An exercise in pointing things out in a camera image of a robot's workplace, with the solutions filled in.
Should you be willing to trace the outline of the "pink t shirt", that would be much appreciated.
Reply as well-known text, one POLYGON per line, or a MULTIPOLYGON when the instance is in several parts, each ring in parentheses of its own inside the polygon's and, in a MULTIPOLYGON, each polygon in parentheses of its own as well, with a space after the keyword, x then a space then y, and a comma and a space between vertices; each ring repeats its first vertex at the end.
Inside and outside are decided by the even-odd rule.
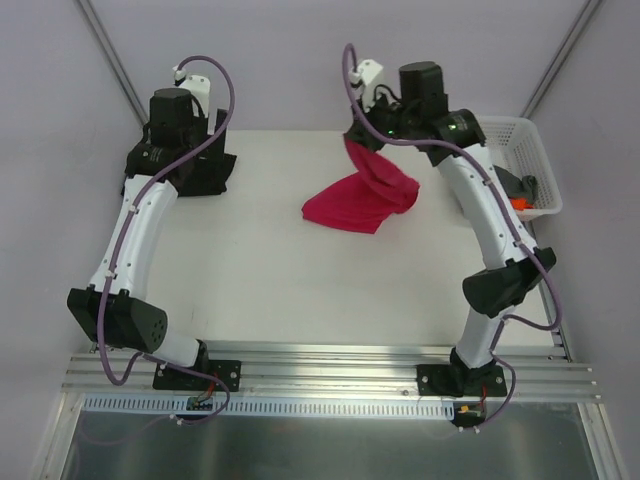
POLYGON ((420 184, 382 155, 346 138, 355 172, 307 200, 302 217, 336 230, 374 234, 392 215, 416 203, 420 184))

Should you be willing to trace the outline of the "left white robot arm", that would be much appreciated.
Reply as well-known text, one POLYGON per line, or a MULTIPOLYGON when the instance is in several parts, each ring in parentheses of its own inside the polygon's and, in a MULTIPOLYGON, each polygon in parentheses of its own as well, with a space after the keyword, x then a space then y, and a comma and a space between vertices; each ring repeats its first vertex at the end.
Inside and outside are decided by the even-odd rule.
POLYGON ((236 158, 225 151, 227 111, 212 113, 210 89, 187 84, 162 88, 126 160, 122 206, 112 237, 87 287, 73 288, 67 306, 102 356, 128 348, 176 365, 188 388, 210 375, 203 341, 169 327, 167 313, 149 304, 147 284, 166 215, 180 197, 224 193, 236 158))

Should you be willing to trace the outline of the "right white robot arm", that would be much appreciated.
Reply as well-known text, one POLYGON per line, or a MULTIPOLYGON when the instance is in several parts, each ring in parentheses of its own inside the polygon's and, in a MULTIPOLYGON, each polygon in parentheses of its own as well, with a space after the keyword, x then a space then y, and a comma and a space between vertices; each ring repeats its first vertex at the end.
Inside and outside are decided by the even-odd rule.
POLYGON ((495 346, 505 320, 548 277, 553 249, 539 247, 519 220, 478 119, 468 109, 450 109, 438 64, 402 66, 398 95, 388 91, 383 67, 372 59, 346 66, 343 75, 354 115, 348 138, 371 152, 390 144, 425 153, 453 190, 482 254, 483 270, 462 282, 469 304, 462 337, 447 363, 417 366, 419 393, 504 396, 495 346))

